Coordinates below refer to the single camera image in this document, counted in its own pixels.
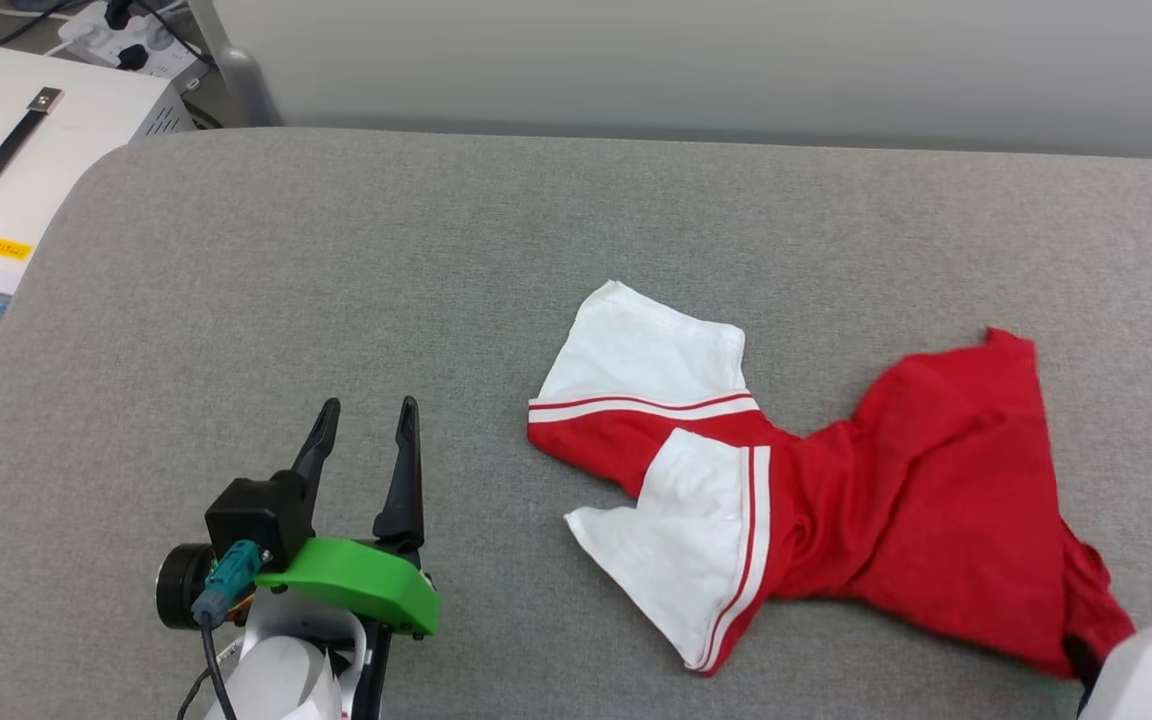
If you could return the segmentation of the red white sports jersey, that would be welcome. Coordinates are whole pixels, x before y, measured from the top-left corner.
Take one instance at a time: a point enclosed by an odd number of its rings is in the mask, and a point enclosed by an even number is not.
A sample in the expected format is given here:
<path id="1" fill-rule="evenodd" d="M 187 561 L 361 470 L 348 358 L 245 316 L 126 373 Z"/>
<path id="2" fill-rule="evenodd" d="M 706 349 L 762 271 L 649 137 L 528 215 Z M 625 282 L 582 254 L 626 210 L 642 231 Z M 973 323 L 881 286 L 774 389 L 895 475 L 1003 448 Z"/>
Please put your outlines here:
<path id="1" fill-rule="evenodd" d="M 744 350 L 611 281 L 526 409 L 536 448 L 634 498 L 564 520 L 687 669 L 717 673 L 768 600 L 859 600 L 1064 679 L 1064 635 L 1105 661 L 1134 634 L 1062 520 L 1032 342 L 902 357 L 809 435 L 763 414 Z"/>

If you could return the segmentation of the white partition panel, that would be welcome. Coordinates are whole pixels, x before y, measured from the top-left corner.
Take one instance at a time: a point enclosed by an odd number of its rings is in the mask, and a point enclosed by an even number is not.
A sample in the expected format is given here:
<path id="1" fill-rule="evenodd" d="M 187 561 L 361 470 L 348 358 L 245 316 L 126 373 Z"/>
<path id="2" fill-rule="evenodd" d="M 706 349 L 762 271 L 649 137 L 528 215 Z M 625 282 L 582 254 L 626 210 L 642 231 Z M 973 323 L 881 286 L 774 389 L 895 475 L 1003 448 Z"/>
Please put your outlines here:
<path id="1" fill-rule="evenodd" d="M 238 0 L 283 126 L 1152 158 L 1152 0 Z"/>

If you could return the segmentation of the white power strip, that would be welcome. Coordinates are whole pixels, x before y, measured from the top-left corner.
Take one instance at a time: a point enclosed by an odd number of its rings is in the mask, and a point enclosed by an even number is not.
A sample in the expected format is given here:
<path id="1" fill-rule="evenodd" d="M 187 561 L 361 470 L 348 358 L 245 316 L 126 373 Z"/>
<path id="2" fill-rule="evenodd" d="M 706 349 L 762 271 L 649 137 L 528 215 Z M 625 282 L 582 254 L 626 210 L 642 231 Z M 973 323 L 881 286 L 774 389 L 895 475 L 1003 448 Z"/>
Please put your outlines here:
<path id="1" fill-rule="evenodd" d="M 180 90 L 191 90 L 206 76 L 211 65 L 204 51 L 183 40 L 177 29 L 164 17 L 184 3 L 185 0 L 170 0 L 160 10 L 150 0 L 136 0 L 131 23 L 123 31 L 113 31 L 105 23 L 105 0 L 92 0 L 61 23 L 58 37 L 70 55 L 113 69 L 116 69 L 120 50 L 142 44 L 147 50 L 147 65 L 132 73 L 169 79 Z"/>

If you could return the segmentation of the grey metal partition post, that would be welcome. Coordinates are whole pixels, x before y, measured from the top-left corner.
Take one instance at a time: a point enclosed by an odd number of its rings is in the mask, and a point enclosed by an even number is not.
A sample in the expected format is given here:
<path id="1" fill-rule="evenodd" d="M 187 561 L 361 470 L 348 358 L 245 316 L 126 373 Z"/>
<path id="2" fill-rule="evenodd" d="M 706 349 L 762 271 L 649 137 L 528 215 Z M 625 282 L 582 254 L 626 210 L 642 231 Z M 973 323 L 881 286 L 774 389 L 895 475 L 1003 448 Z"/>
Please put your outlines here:
<path id="1" fill-rule="evenodd" d="M 260 65 L 251 50 L 238 44 L 238 23 L 234 9 L 238 0 L 188 0 L 202 38 L 223 77 L 238 108 L 250 126 L 283 126 L 268 83 L 262 77 Z"/>

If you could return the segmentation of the white equipment box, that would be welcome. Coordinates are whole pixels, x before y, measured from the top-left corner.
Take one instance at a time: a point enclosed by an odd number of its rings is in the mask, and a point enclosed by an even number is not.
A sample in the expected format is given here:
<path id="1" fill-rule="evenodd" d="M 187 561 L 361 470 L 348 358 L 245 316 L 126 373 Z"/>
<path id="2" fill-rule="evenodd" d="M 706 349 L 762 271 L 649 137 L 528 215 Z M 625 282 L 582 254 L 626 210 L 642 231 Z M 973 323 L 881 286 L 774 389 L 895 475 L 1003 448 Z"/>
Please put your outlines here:
<path id="1" fill-rule="evenodd" d="M 0 258 L 0 325 L 78 179 L 128 143 L 195 127 L 169 79 L 0 47 L 0 142 L 41 88 L 63 99 L 0 179 L 0 237 L 35 247 L 26 263 Z"/>

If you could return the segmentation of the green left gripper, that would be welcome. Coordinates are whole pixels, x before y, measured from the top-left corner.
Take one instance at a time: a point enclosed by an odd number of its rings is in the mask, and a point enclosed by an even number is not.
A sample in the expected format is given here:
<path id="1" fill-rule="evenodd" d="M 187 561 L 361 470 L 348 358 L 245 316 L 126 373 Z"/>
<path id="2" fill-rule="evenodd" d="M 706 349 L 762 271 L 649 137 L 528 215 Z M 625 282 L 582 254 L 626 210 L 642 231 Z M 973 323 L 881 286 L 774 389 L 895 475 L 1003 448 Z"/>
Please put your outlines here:
<path id="1" fill-rule="evenodd" d="M 302 500 L 314 501 L 323 465 L 338 438 L 340 401 L 321 406 L 291 471 L 303 479 Z M 442 600 L 422 569 L 426 539 L 422 501 L 420 414 L 416 397 L 406 396 L 396 429 L 397 458 L 384 507 L 372 524 L 371 544 L 347 538 L 310 538 L 285 571 L 262 569 L 238 594 L 252 602 L 257 589 L 285 588 L 333 609 L 351 612 L 397 635 L 429 637 L 438 632 Z M 210 544 L 180 544 L 160 566 L 156 578 L 156 611 L 162 626 L 197 630 L 191 602 L 204 589 L 206 575 L 221 559 Z"/>

